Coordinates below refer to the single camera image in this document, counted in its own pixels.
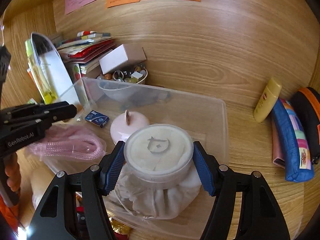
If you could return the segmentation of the person's left hand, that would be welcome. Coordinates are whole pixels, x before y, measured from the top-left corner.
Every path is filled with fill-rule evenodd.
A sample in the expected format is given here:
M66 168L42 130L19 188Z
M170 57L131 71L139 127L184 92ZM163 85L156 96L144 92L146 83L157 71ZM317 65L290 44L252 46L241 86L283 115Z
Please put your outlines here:
M13 153L5 161L5 174L8 176L7 185L13 192L17 192L21 185L21 173L17 153Z

